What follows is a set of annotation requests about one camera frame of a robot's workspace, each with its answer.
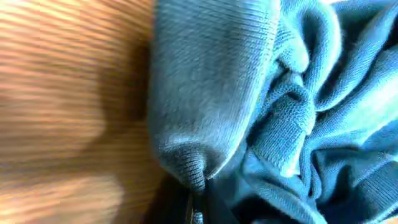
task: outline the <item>blue cloth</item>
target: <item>blue cloth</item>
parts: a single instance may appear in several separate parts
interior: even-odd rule
[[[152,62],[155,155],[237,221],[397,213],[397,1],[160,0]]]

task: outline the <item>ribbed fabric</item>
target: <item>ribbed fabric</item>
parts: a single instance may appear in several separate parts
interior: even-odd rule
[[[397,1],[161,0],[157,12],[150,133],[176,178],[199,194],[214,181],[241,223],[397,213]]]

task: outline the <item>blue fabric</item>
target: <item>blue fabric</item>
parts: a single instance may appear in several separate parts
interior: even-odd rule
[[[397,1],[160,0],[152,62],[155,155],[241,223],[397,214]]]

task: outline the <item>wooden surface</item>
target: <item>wooden surface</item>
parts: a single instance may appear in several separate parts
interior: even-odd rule
[[[0,223],[140,223],[149,0],[0,0]]]

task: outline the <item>wooden floor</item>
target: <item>wooden floor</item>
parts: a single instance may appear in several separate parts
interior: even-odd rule
[[[0,223],[140,223],[152,2],[0,0]]]

